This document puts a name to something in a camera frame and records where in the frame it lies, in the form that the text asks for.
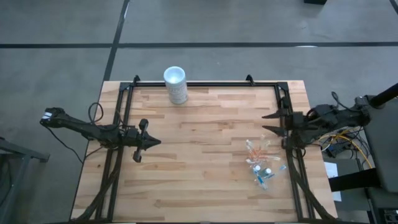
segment small bottle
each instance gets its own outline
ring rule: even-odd
[[[188,99],[188,90],[184,70],[177,66],[170,67],[164,71],[163,78],[169,91],[170,101],[174,104],[185,103]]]
[[[261,166],[260,165],[256,165],[254,166],[254,170],[259,172],[261,170]]]
[[[259,171],[259,175],[260,175],[262,178],[266,178],[267,176],[271,175],[271,173],[272,173],[272,171],[271,171],[270,168],[266,168],[266,169],[263,169],[263,170],[260,170],[260,171]]]

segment butcher block tabletop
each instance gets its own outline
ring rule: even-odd
[[[294,111],[307,112],[304,82],[287,82]],[[113,122],[119,84],[104,82],[99,99],[104,117],[98,124]],[[126,95],[125,91],[122,117]],[[263,190],[245,161],[246,140],[258,145],[263,134],[270,142],[265,153],[281,158],[266,166],[277,170],[287,165],[280,138],[261,127],[279,125],[278,119],[261,118],[276,109],[273,87],[188,87],[188,101],[182,105],[169,101],[165,87],[135,87],[129,124],[137,126],[142,118],[148,119],[148,133],[162,144],[142,151],[141,163],[132,159],[135,147],[124,148],[113,221],[297,221],[288,170],[269,179],[269,189]],[[86,153],[99,146],[90,142]],[[98,193],[105,158],[106,149],[101,149],[85,160],[71,218],[82,214]],[[311,191],[336,217],[319,147],[307,147],[304,161]],[[300,198],[306,214],[301,191]]]

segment concrete floor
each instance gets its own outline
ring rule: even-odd
[[[111,43],[123,0],[0,0],[0,44]],[[398,41],[389,0],[131,1],[120,42]],[[87,120],[110,49],[0,49],[0,136],[51,154],[31,163],[13,223],[68,220],[81,164],[39,125],[46,107]],[[161,80],[183,67],[189,80],[304,80],[310,104],[353,104],[397,81],[398,47],[119,49],[110,80]],[[55,130],[83,157],[87,141]]]

